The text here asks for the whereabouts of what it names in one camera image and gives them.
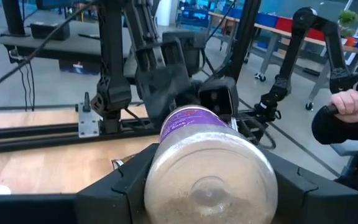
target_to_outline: concrete floor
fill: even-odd
[[[0,33],[5,30],[6,23],[0,11]],[[206,48],[207,56],[215,67],[221,64],[225,56],[225,48],[220,52],[218,46],[219,41],[211,39]],[[273,85],[274,76],[279,71],[278,66],[269,66],[266,73],[267,80],[261,83],[254,79],[254,74],[259,71],[261,63],[262,58],[251,55],[249,63],[244,65],[241,71],[237,89],[240,98],[248,105],[259,102],[260,96],[267,93]],[[35,73],[36,105],[75,104],[83,100],[84,92],[88,91],[91,96],[95,93],[99,77],[60,72],[56,60],[36,58],[32,61],[32,65]],[[0,45],[0,77],[12,67],[6,49]],[[204,80],[206,75],[199,73],[194,78]],[[268,128],[277,142],[274,152],[305,169],[333,179],[341,171],[347,158],[339,157],[329,146],[320,145],[311,134],[311,121],[315,112],[306,111],[305,103],[314,83],[295,73],[291,82],[293,86],[291,95],[279,104],[283,118],[276,120]],[[132,95],[133,101],[139,100],[135,88],[132,89]],[[314,107],[317,109],[322,107],[329,96],[328,90],[322,90],[314,101]],[[20,73],[0,84],[0,106],[24,106],[23,97]],[[247,106],[241,104],[241,109],[247,109]]]

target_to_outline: human hand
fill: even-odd
[[[358,123],[358,91],[350,89],[331,96],[329,101],[336,106],[339,114],[335,116],[345,123]]]

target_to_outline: finger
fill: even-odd
[[[342,102],[345,105],[345,114],[352,114],[354,112],[355,102],[349,91],[340,93]]]
[[[353,111],[353,113],[356,113],[356,112],[358,112],[358,91],[349,90],[349,94],[353,98],[353,102],[354,102],[354,111]]]
[[[331,97],[331,103],[333,105],[335,105],[335,107],[338,109],[338,112],[340,114],[345,114],[346,112],[346,109],[345,109],[345,104],[344,102],[342,101],[342,98],[341,96],[339,96],[339,94],[334,94],[332,97]]]

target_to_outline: wooden tabletop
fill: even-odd
[[[143,106],[131,107],[147,117]],[[122,113],[122,118],[131,118]],[[78,122],[74,110],[0,113],[0,128]],[[158,136],[0,153],[0,185],[12,194],[75,193],[109,174],[111,160],[136,154]]]
[[[218,14],[218,13],[215,13],[215,12],[208,12],[208,14],[211,15],[211,16],[216,16],[216,17],[220,17],[220,18],[223,18],[223,16],[224,16],[222,14]],[[236,19],[236,18],[229,17],[229,16],[226,16],[225,19],[230,20],[230,21],[234,21],[234,22],[240,22],[240,19]],[[281,35],[283,35],[285,37],[291,37],[290,32],[285,32],[285,31],[282,31],[282,30],[278,30],[278,29],[273,28],[273,27],[267,27],[267,26],[263,26],[263,25],[260,25],[260,24],[256,24],[256,23],[255,23],[255,27],[258,27],[260,29],[267,30],[267,31],[270,31],[270,32],[274,32],[276,34],[281,34]],[[309,38],[309,37],[305,37],[305,41],[310,42],[310,43],[314,43],[314,44],[318,44],[318,45],[321,45],[321,46],[326,45],[325,41],[316,40],[316,39],[312,39],[312,38]],[[358,53],[358,48],[349,47],[349,46],[344,45],[343,46],[343,51]]]

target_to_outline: green plant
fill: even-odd
[[[349,25],[352,25],[358,21],[358,14],[350,10],[342,10],[339,14],[339,29],[341,31],[341,36],[350,37],[354,35],[355,30],[349,28]]]

